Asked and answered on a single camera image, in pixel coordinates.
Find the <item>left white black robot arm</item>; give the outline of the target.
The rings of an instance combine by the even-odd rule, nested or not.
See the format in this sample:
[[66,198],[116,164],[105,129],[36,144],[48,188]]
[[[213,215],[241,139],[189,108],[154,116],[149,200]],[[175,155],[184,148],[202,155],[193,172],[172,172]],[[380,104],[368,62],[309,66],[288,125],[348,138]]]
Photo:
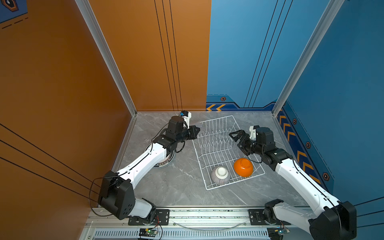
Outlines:
[[117,172],[107,172],[101,178],[98,204],[119,220],[138,217],[151,223],[156,217],[156,206],[136,198],[134,190],[152,168],[169,164],[178,153],[178,144],[197,139],[200,128],[190,125],[191,117],[188,111],[171,117],[139,157]]

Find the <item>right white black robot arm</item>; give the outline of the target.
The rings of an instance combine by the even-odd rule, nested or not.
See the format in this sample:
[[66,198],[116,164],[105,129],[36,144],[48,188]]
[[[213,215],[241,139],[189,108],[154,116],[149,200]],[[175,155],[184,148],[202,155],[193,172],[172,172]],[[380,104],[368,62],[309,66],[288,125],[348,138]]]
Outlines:
[[263,163],[283,177],[306,201],[310,212],[276,199],[265,204],[264,218],[269,224],[290,223],[315,240],[352,240],[357,236],[357,210],[350,202],[320,187],[284,149],[276,147],[273,132],[252,126],[250,133],[238,130],[229,134],[246,155],[259,155]]

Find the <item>white wire dish rack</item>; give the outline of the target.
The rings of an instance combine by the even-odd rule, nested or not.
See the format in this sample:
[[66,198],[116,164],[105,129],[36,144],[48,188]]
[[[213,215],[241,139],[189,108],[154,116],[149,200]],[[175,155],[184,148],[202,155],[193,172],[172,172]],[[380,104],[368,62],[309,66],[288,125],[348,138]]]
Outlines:
[[[206,190],[213,190],[223,186],[235,184],[248,179],[265,175],[266,172],[259,163],[256,155],[246,156],[231,139],[229,133],[240,130],[234,116],[220,117],[199,123],[198,138],[193,140]],[[240,158],[250,160],[254,167],[253,174],[244,178],[235,173],[234,163]],[[231,179],[228,184],[218,186],[211,179],[211,172],[215,167],[224,166],[229,170]]]

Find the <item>green rimmed white plate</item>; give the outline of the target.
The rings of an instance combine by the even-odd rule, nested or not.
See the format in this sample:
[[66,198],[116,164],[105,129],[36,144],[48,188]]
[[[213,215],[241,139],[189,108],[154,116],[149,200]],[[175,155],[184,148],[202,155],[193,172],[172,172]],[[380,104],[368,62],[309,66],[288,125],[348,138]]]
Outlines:
[[155,154],[155,152],[157,150],[165,150],[166,152],[166,157],[162,160],[159,160],[154,166],[153,168],[163,168],[163,167],[166,167],[167,165],[169,165],[171,163],[171,161],[174,159],[175,155],[176,155],[176,150],[172,150],[172,151],[168,151],[167,149],[165,149],[162,145],[160,144],[150,144],[148,145],[145,153],[147,153],[144,157],[144,160],[146,159],[152,159],[152,155]]

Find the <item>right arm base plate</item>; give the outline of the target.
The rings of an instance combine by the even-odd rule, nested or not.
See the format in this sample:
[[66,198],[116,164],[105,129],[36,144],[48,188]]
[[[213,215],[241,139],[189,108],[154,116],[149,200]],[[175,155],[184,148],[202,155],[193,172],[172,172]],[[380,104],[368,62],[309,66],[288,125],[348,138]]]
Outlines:
[[264,215],[264,209],[249,209],[248,213],[252,226],[277,226],[281,224],[280,222],[276,222],[275,220],[272,220],[272,222],[268,222],[266,216]]

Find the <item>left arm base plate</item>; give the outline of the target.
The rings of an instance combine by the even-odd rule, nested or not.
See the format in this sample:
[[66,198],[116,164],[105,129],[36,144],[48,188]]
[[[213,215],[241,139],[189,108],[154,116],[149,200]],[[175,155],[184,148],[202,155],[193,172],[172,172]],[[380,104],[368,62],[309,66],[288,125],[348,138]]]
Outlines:
[[167,226],[170,220],[170,210],[169,209],[159,209],[156,210],[155,218],[152,221],[140,218],[140,217],[130,217],[128,225],[129,226],[155,226],[160,224],[161,226]]

